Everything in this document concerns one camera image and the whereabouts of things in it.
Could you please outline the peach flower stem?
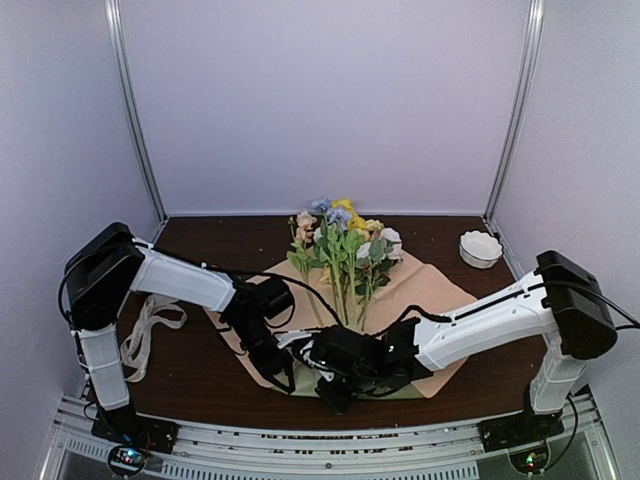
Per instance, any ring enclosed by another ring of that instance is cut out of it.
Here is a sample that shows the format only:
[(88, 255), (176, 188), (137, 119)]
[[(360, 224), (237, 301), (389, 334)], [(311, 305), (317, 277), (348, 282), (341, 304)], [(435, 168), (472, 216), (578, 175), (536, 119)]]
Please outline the peach flower stem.
[(297, 214), (296, 218), (290, 217), (288, 225), (292, 236), (290, 246), (292, 251), (287, 253), (289, 262), (300, 272), (305, 283), (309, 282), (309, 275), (314, 268), (315, 258), (309, 249), (314, 236), (314, 224), (317, 219), (307, 210)]

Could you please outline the pink wrapping paper sheet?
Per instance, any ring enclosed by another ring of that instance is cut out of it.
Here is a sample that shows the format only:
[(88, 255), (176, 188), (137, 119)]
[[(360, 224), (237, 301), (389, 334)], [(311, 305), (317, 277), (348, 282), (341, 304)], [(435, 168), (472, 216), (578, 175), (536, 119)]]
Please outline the pink wrapping paper sheet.
[[(288, 260), (267, 271), (298, 280), (303, 279), (302, 274)], [(373, 334), (381, 331), (397, 319), (409, 305), (418, 305), (428, 313), (442, 314), (476, 301), (472, 295), (452, 283), (435, 266), (423, 264), (406, 252), (403, 253), (402, 260), (392, 267), (390, 274), (390, 283), (379, 288), (369, 304), (363, 330), (365, 333)], [(335, 308), (331, 285), (322, 283), (321, 278), (324, 277), (320, 269), (313, 269), (309, 273), (309, 284)], [(275, 330), (300, 330), (334, 324), (332, 316), (310, 292), (297, 285), (289, 284), (289, 288), (296, 304), (294, 316), (290, 323)], [(236, 363), (241, 364), (242, 368), (246, 370), (246, 379), (251, 376), (254, 383), (261, 387), (285, 394), (262, 378), (246, 354), (239, 355), (241, 353), (240, 339), (234, 331), (221, 332), (221, 336), (228, 347), (237, 353), (234, 354), (237, 359)], [(377, 400), (432, 398), (464, 365), (467, 358), (463, 357), (445, 367), (444, 370), (435, 372), (431, 377), (413, 381), (395, 394)], [(320, 378), (319, 374), (298, 361), (294, 361), (294, 375), (296, 382), (294, 396), (318, 398), (314, 390)]]

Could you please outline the pink rose stem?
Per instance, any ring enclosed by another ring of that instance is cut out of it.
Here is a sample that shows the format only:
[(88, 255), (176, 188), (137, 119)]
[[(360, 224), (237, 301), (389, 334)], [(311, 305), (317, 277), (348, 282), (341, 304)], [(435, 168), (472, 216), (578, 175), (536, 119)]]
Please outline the pink rose stem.
[(357, 259), (355, 263), (355, 293), (359, 297), (357, 304), (360, 313), (357, 325), (364, 329), (368, 310), (375, 292), (390, 281), (391, 269), (402, 260), (403, 249), (400, 234), (391, 227), (375, 231), (368, 241), (372, 246), (368, 259)]

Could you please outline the blue flower stem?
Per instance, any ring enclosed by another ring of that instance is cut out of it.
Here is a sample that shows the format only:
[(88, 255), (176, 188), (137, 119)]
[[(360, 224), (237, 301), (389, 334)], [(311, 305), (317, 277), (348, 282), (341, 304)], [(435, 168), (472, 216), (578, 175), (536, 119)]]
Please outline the blue flower stem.
[(347, 274), (348, 236), (351, 230), (339, 222), (338, 212), (327, 197), (312, 203), (314, 214), (320, 217), (320, 224), (314, 231), (313, 254), (318, 267), (327, 267), (335, 309), (341, 315), (341, 322), (349, 324), (352, 319), (349, 278)]

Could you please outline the white rose stem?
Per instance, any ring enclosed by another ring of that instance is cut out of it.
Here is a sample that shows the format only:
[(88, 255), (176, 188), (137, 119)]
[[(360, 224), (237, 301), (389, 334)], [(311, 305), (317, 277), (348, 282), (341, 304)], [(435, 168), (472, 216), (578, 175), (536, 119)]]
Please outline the white rose stem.
[(364, 242), (357, 250), (356, 252), (356, 258), (357, 259), (368, 259), (370, 257), (370, 249), (371, 249), (372, 243), (371, 242)]

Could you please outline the pale yellow flower stem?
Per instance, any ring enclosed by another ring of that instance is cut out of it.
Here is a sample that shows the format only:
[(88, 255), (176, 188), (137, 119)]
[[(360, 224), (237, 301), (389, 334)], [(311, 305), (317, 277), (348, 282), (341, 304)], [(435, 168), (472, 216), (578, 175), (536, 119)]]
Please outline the pale yellow flower stem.
[(354, 323), (355, 327), (358, 328), (361, 331), (363, 331), (364, 329), (361, 329), (357, 325), (357, 317), (358, 317), (358, 314), (360, 313), (360, 306), (357, 304), (357, 301), (359, 300), (359, 297), (355, 293), (355, 286), (356, 286), (356, 273), (355, 273), (356, 252), (357, 252), (358, 248), (364, 242), (369, 240), (369, 238), (372, 236), (372, 234), (375, 231), (379, 231), (384, 227), (384, 225), (378, 220), (370, 219), (370, 220), (366, 220), (366, 221), (367, 221), (367, 226), (368, 226), (367, 230), (354, 229), (354, 230), (351, 230), (349, 232), (349, 236), (348, 236), (348, 256), (347, 256), (347, 274), (348, 274), (348, 278), (349, 278), (349, 291), (350, 291), (350, 298), (351, 298), (351, 304), (352, 304), (352, 307), (351, 307), (352, 319), (351, 319), (351, 321)]

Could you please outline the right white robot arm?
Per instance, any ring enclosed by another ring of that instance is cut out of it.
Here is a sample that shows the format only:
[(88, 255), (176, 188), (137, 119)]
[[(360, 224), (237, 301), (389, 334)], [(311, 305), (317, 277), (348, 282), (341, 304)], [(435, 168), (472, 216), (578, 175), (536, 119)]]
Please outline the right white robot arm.
[(542, 335), (547, 351), (513, 419), (519, 440), (535, 440), (564, 406), (589, 361), (618, 340), (611, 318), (621, 307), (595, 276), (557, 251), (509, 287), (443, 314), (407, 307), (376, 333), (332, 326), (314, 335), (308, 361), (320, 370), (315, 391), (342, 414), (360, 396), (386, 396), (450, 364), (523, 338)]

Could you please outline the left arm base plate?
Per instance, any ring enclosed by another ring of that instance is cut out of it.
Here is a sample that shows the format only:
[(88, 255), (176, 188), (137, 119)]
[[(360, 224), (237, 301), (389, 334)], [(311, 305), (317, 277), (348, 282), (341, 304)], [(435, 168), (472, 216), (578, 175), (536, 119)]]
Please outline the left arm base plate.
[(105, 420), (93, 421), (91, 434), (113, 443), (106, 457), (107, 467), (117, 478), (130, 479), (145, 472), (159, 472), (161, 455), (173, 452), (179, 426), (167, 420), (141, 417), (141, 431), (118, 434)]

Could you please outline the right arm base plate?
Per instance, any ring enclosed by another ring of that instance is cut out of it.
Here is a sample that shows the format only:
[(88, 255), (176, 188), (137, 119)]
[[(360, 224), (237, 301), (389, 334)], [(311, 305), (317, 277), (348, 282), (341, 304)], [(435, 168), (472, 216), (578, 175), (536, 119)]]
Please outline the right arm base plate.
[(559, 414), (526, 412), (484, 420), (478, 432), (486, 453), (505, 450), (511, 466), (521, 474), (540, 474), (550, 462), (548, 439), (562, 434)]

